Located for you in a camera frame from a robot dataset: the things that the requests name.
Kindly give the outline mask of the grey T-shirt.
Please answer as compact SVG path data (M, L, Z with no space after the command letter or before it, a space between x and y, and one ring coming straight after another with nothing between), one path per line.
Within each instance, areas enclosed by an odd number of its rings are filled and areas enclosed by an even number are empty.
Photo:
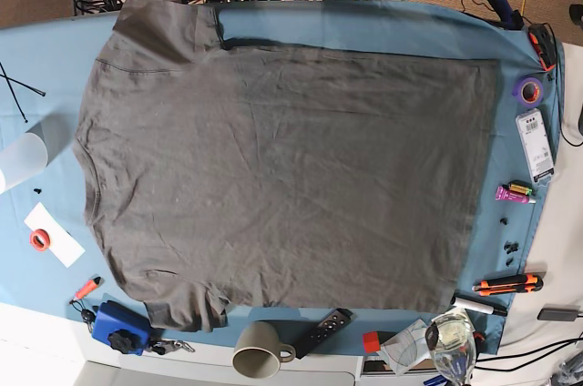
M493 60L229 46L216 11L131 0L74 151L85 219L157 328L229 305L437 313L464 266Z

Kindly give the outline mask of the beige ceramic mug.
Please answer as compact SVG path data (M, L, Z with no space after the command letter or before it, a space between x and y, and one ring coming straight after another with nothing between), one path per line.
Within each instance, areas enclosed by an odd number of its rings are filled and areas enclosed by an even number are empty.
M242 376L261 380L273 377L283 363L295 358L296 350L280 341L278 332L270 323L255 321L241 333L231 363Z

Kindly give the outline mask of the red cube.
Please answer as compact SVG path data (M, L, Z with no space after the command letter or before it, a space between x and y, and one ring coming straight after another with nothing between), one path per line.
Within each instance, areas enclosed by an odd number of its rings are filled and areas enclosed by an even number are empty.
M364 333L363 348L366 353L378 352L381 349L380 337L377 331Z

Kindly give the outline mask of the purple glue tube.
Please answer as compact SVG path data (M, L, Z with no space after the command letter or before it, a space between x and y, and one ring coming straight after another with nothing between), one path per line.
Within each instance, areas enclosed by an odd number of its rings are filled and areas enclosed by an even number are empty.
M496 189L495 200L504 200L509 202L515 202L519 204L535 204L536 200L529 195L525 195L513 190L499 186Z

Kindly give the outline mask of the white black marker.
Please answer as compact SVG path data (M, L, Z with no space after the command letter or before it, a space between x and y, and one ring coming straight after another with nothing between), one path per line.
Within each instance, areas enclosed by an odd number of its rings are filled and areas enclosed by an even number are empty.
M454 296L451 298L451 305L460 309L483 313L485 315L495 315L499 317L507 316L507 310L504 307L485 304L460 296Z

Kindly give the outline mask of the metal keys carabiner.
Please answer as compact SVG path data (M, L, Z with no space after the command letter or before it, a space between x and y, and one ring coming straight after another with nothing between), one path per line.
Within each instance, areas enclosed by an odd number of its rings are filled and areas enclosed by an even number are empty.
M147 351L154 352L160 356L170 354L178 350L194 353L195 350L183 340L151 340L146 348Z

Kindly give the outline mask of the yellow green battery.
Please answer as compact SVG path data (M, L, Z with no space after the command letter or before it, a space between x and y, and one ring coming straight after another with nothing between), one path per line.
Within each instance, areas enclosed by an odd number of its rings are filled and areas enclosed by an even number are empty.
M507 188L512 192L525 196L531 196L533 194L533 189L531 187L516 182L509 182Z

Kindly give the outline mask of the blue block with black knob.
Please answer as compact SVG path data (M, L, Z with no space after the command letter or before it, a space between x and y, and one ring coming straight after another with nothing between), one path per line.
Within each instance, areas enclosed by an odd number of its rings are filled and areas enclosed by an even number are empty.
M147 318L109 300L97 309L91 337L122 354L141 356L152 331Z

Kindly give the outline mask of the white paper sheet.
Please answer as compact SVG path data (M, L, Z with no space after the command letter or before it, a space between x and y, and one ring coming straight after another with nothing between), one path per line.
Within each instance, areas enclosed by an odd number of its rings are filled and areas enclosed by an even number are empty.
M85 249L54 220L42 203L34 206L24 222L30 233L36 229L48 233L51 246L46 251L52 252L66 268L71 267L85 253Z

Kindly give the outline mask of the white labelled package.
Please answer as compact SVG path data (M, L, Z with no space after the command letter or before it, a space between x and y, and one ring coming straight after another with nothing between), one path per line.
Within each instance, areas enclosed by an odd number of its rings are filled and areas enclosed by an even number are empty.
M516 125L531 180L535 184L554 175L554 161L543 116L532 108L516 117Z

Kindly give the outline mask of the purple tape roll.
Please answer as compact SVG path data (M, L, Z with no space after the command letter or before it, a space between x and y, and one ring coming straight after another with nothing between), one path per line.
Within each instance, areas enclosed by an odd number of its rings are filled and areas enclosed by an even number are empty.
M512 96L524 107L537 107L544 98L543 85L536 77L524 77L515 83Z

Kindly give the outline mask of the blue table cloth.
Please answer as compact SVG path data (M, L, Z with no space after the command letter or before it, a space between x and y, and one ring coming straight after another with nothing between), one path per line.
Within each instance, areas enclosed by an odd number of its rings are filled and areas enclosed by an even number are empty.
M495 200L496 186L527 177L527 163L515 124L521 106L512 98L515 82L535 74L535 53L521 31L505 31L482 20L437 5L419 3L276 3L222 5L217 10L225 41L251 41L347 48L409 56L495 59L501 67L502 96L496 110L492 151L486 168L468 261L458 286L490 273L526 264L546 203ZM111 35L117 15L87 15L6 28L1 60L8 74L46 91L22 93L28 123L7 91L1 94L1 142L9 145L25 132L48 140L49 165L39 175L1 197L1 301L22 309L76 319L68 306L75 290L90 277L103 286L92 304L114 299L137 312L144 307L116 284L84 218L84 176L71 149L83 90L94 60ZM52 252L29 243L24 220L42 203L85 253L66 268Z

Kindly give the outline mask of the orange tape roll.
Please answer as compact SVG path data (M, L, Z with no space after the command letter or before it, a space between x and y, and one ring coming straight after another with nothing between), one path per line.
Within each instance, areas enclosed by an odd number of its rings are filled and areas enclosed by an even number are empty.
M30 233L29 243L35 250L44 252L50 248L51 239L45 230L36 229Z

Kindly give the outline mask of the blue black clamp tool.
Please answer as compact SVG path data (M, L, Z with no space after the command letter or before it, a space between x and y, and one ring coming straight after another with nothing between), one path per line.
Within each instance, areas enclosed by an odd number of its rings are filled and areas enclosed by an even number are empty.
M496 25L506 30L522 30L524 20L520 12L513 9L507 0L486 0L497 14Z

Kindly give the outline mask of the black power adapter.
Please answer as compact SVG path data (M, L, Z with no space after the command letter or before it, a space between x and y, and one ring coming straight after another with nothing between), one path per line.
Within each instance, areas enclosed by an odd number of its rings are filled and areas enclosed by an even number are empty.
M573 322L582 317L578 309L545 307L537 314L537 320L554 322Z

